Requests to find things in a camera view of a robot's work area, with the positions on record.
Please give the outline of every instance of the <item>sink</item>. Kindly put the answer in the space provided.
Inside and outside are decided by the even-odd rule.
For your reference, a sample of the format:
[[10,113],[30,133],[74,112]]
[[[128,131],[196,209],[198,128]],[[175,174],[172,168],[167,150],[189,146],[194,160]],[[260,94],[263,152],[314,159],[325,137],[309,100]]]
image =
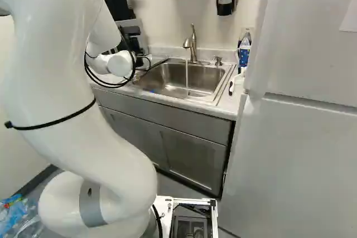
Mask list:
[[134,85],[155,94],[216,105],[219,100],[217,97],[223,91],[222,85],[231,74],[234,64],[223,63],[216,67],[214,62],[209,65],[188,63],[187,67],[188,88],[186,61],[182,59],[169,59],[157,65],[142,75]]

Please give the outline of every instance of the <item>refrigerator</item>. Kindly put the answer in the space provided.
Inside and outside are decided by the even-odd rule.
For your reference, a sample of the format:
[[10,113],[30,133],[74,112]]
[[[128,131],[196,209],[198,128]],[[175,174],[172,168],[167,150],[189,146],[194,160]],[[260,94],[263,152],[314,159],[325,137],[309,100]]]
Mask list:
[[219,226],[357,237],[357,0],[260,0]]

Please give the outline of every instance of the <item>water bottle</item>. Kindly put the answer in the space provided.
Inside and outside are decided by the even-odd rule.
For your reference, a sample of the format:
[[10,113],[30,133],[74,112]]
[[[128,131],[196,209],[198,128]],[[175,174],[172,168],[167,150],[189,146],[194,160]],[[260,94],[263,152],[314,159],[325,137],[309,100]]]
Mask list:
[[246,67],[249,60],[252,36],[249,29],[245,29],[243,38],[238,42],[239,67]]

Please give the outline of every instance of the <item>black strap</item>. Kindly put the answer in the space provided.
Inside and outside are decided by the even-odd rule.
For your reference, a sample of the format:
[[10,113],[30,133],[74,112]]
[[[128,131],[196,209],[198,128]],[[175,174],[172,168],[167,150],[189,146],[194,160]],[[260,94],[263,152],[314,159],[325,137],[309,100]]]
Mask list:
[[75,113],[73,114],[70,114],[66,117],[63,117],[61,119],[58,119],[58,120],[55,120],[55,121],[52,121],[52,122],[48,122],[48,123],[45,123],[45,124],[40,124],[40,125],[33,125],[31,127],[17,127],[15,125],[13,125],[11,123],[11,121],[8,121],[5,123],[5,127],[6,128],[13,128],[13,129],[16,129],[16,130],[35,130],[35,129],[40,129],[40,128],[47,128],[47,127],[50,127],[52,125],[57,125],[57,124],[60,124],[64,121],[67,121],[69,119],[72,119],[73,117],[76,117],[77,115],[80,115],[82,113],[84,113],[85,111],[87,111],[89,108],[91,108],[96,102],[96,99],[94,98],[94,100],[89,104],[87,105],[86,107],[84,107],[83,109],[79,110],[79,111],[76,111]]

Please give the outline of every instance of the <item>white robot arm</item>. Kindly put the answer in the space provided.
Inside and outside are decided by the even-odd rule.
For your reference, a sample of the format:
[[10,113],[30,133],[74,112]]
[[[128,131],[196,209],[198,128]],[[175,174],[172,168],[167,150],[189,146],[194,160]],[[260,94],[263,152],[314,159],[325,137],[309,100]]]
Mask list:
[[[104,120],[83,70],[85,51],[96,71],[132,68],[126,56],[98,56],[120,42],[108,8],[103,0],[0,0],[0,9],[13,16],[16,35],[1,87],[7,126],[66,170],[41,195],[42,222],[65,237],[139,238],[156,171]],[[111,64],[117,57],[120,68]]]
[[90,33],[85,53],[87,63],[96,73],[124,77],[132,71],[133,61],[129,51],[123,50],[112,55],[101,54],[118,46],[121,40],[120,32],[113,21],[112,15],[107,5],[103,3],[93,30]]

